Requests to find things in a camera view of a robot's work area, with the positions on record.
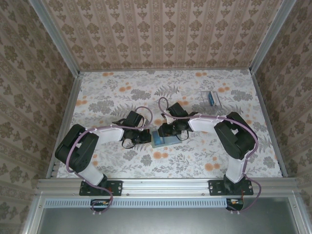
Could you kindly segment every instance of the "table surface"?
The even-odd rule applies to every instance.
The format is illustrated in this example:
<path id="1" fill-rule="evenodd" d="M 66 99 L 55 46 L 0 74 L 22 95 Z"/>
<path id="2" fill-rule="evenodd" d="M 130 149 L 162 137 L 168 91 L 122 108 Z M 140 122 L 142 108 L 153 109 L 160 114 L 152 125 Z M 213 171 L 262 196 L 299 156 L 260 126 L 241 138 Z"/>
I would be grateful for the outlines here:
<path id="1" fill-rule="evenodd" d="M 247 165 L 251 177 L 282 177 L 248 70 L 124 71 L 83 74 L 71 126 L 110 125 L 138 106 L 149 107 L 157 129 L 164 119 L 157 101 L 179 102 L 190 113 L 227 115 L 238 112 L 256 132 L 259 148 Z M 200 92 L 217 91 L 222 107 L 211 107 Z M 138 110 L 146 119 L 149 112 Z M 92 163 L 109 178 L 215 178 L 223 177 L 228 154 L 216 133 L 192 132 L 181 144 L 153 149 L 151 144 L 124 149 L 121 142 L 97 145 Z M 73 177 L 61 163 L 58 177 Z"/>

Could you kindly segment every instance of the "white arm segment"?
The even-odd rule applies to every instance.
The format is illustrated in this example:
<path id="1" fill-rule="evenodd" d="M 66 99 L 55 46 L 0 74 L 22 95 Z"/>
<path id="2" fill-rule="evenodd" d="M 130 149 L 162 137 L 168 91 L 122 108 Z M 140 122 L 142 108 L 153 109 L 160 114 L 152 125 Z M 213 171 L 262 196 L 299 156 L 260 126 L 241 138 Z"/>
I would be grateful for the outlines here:
<path id="1" fill-rule="evenodd" d="M 98 144 L 104 144 L 111 141 L 120 141 L 124 130 L 121 128 L 107 128 L 104 130 L 94 130 L 92 133 L 98 135 Z M 82 177 L 88 180 L 93 185 L 98 185 L 104 175 L 90 161 L 89 165 L 79 173 Z"/>
<path id="2" fill-rule="evenodd" d="M 222 120 L 220 119 L 209 119 L 199 117 L 190 119 L 188 123 L 193 131 L 204 131 L 208 133 L 214 133 L 215 125 L 221 121 Z M 225 175 L 233 183 L 239 182 L 244 177 L 243 175 L 244 163 L 245 158 L 239 160 L 229 156 L 229 165 Z"/>

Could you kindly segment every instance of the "black bracket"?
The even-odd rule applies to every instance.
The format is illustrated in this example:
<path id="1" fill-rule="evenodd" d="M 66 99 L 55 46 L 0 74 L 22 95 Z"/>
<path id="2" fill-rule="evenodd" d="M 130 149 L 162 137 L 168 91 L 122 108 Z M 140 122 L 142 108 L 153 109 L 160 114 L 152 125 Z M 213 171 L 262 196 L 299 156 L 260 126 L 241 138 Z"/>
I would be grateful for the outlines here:
<path id="1" fill-rule="evenodd" d="M 254 195 L 253 186 L 250 180 L 244 179 L 239 182 L 239 186 L 229 191 L 226 188 L 224 179 L 214 179 L 208 181 L 210 196 L 221 195 Z"/>
<path id="2" fill-rule="evenodd" d="M 112 192 L 113 196 L 121 196 L 122 193 L 122 180 L 107 180 L 106 185 L 102 186 L 101 183 L 99 187 L 103 187 Z M 80 185 L 80 196 L 109 196 L 108 192 L 96 189 L 88 185 L 86 182 L 81 182 Z"/>

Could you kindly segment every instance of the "mounting plate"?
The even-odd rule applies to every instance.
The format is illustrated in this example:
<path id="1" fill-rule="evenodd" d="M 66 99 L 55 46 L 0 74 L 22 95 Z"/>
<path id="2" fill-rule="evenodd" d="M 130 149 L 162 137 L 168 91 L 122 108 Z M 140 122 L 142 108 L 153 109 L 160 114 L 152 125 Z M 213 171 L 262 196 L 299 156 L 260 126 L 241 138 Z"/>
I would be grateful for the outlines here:
<path id="1" fill-rule="evenodd" d="M 239 189 L 234 191 L 232 194 L 227 192 L 224 186 L 223 179 L 208 180 L 210 196 L 220 195 L 238 195 L 241 196 L 242 192 L 244 195 L 254 195 L 254 190 L 250 180 L 244 180 L 241 182 Z"/>
<path id="2" fill-rule="evenodd" d="M 122 180 L 108 180 L 106 182 L 106 189 L 112 192 L 113 196 L 121 196 L 122 193 Z M 80 185 L 80 196 L 109 196 L 109 194 L 101 189 L 95 189 L 82 181 Z"/>

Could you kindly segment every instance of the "patterned wallpaper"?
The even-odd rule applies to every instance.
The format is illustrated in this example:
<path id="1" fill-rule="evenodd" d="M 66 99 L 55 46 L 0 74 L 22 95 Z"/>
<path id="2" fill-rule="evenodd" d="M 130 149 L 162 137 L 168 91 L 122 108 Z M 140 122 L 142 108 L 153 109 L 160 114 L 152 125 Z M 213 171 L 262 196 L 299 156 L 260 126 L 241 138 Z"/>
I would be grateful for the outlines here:
<path id="1" fill-rule="evenodd" d="M 81 70 L 248 67 L 282 0 L 43 0 Z"/>
<path id="2" fill-rule="evenodd" d="M 45 177 L 73 77 L 26 0 L 0 1 L 0 233 L 18 233 Z"/>
<path id="3" fill-rule="evenodd" d="M 256 73 L 290 176 L 312 217 L 312 1 L 298 0 Z"/>

